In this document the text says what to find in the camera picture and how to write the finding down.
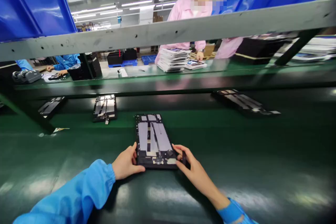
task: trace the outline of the metal rail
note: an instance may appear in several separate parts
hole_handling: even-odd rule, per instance
[[[336,26],[336,0],[0,44],[0,61]]]

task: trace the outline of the black box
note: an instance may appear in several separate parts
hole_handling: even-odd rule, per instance
[[[97,57],[92,53],[85,53],[79,55],[80,64],[76,64],[68,69],[68,73],[74,81],[91,79],[89,68],[86,65],[84,57],[87,58],[93,78],[99,78],[102,76],[102,69]]]
[[[286,43],[286,39],[262,40],[244,38],[232,59],[252,65],[268,64],[284,43]]]
[[[116,52],[110,52],[107,56],[107,62],[109,65],[118,65],[123,63],[123,52],[120,52],[119,56],[119,50]]]
[[[137,58],[137,52],[133,48],[126,49],[126,51],[123,53],[124,60],[135,60]]]

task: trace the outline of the green conveyor belt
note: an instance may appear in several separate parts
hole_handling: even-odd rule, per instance
[[[259,223],[329,223],[336,202],[335,88],[249,91],[280,111],[248,119],[210,94],[117,97],[118,119],[92,123],[94,99],[70,99],[51,119],[68,127],[39,137],[29,120],[0,114],[0,216],[11,223],[94,160],[111,163],[135,141],[133,116],[160,113],[172,143],[188,146],[216,185]],[[43,101],[30,101],[38,108]],[[220,223],[178,171],[117,182],[89,223]]]

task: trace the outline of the blue work uniform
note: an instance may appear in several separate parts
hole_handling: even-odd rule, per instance
[[[78,59],[79,54],[69,54],[62,56],[56,56],[56,60],[59,64],[54,65],[55,70],[68,70],[76,64],[80,64],[81,61]]]
[[[21,70],[34,70],[33,67],[28,63],[28,61],[26,59],[20,59],[15,61],[17,63],[17,65],[21,68]]]
[[[19,216],[13,224],[85,224],[93,206],[101,209],[106,203],[115,177],[112,165],[98,159],[60,189],[40,200],[30,213]],[[244,215],[242,224],[255,224],[237,202],[230,201],[226,209],[233,209],[231,212],[234,214],[226,209],[218,211],[223,220],[237,220]]]

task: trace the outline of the wrist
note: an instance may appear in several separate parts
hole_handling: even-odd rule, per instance
[[[220,190],[214,185],[214,187],[209,191],[206,197],[210,200],[213,206],[217,210],[227,208],[230,205],[230,200],[220,192]]]

